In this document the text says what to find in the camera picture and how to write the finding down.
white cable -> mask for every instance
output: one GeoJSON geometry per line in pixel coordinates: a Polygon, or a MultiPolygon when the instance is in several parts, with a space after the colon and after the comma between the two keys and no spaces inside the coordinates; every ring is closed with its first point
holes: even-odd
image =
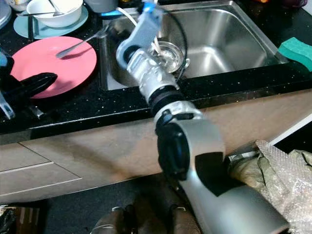
{"type": "MultiPolygon", "coordinates": [[[[117,7],[116,10],[118,10],[120,13],[124,14],[125,17],[127,17],[133,23],[134,26],[137,26],[136,20],[128,12],[126,12],[124,9],[122,9],[120,7],[117,7]]],[[[155,37],[154,43],[152,43],[152,47],[154,50],[156,50],[156,52],[158,54],[160,54],[161,50],[160,50],[160,46],[159,46],[157,37],[155,37]]]]}
{"type": "Polygon", "coordinates": [[[124,14],[134,24],[134,26],[137,26],[136,20],[128,12],[126,12],[124,9],[122,9],[120,7],[117,7],[116,10],[118,10],[120,13],[124,14]]]}

sink basin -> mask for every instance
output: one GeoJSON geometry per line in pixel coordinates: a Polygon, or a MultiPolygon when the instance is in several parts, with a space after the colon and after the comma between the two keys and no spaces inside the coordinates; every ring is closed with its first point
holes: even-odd
{"type": "MultiPolygon", "coordinates": [[[[190,65],[184,78],[195,78],[242,69],[285,63],[274,44],[233,1],[207,1],[165,6],[181,22],[188,39],[190,65]]],[[[127,11],[137,17],[135,9],[127,11]]],[[[118,31],[132,31],[125,17],[113,20],[118,31]]],[[[164,15],[158,40],[185,51],[175,22],[164,15]]],[[[134,79],[116,61],[117,45],[109,38],[101,42],[101,84],[104,89],[136,86],[134,79]]]]}

pink plate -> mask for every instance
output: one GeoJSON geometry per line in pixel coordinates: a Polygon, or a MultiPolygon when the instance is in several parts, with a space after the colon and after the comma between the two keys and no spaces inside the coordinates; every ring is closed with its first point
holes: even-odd
{"type": "Polygon", "coordinates": [[[55,56],[81,41],[71,37],[35,41],[13,55],[15,63],[11,75],[23,80],[42,72],[53,72],[58,75],[57,80],[32,98],[48,98],[65,93],[84,82],[93,72],[97,62],[96,52],[86,42],[63,58],[55,56]]]}

silver robotic arm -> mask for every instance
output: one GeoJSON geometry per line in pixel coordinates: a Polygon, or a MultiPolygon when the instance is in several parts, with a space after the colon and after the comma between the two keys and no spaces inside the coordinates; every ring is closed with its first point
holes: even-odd
{"type": "Polygon", "coordinates": [[[179,181],[204,234],[276,234],[287,221],[252,188],[229,178],[222,167],[218,128],[186,101],[173,75],[148,52],[162,11],[145,9],[131,36],[117,49],[119,65],[133,76],[154,116],[159,163],[179,181]]]}

spoon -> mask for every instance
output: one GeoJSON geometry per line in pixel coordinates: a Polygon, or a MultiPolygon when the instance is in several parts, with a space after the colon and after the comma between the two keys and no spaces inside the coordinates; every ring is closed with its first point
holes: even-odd
{"type": "Polygon", "coordinates": [[[107,25],[105,28],[100,29],[99,31],[97,31],[93,36],[87,38],[86,40],[79,42],[76,45],[73,45],[65,50],[62,50],[61,52],[56,54],[56,57],[61,59],[62,57],[66,56],[69,52],[71,52],[72,50],[74,50],[76,47],[80,46],[81,44],[93,39],[93,38],[104,38],[106,36],[106,31],[108,30],[109,25],[107,25]]]}
{"type": "Polygon", "coordinates": [[[63,15],[62,12],[60,12],[60,10],[57,8],[57,6],[52,2],[52,0],[48,0],[50,2],[50,4],[54,7],[55,9],[55,13],[53,14],[53,16],[60,16],[63,15]]]}

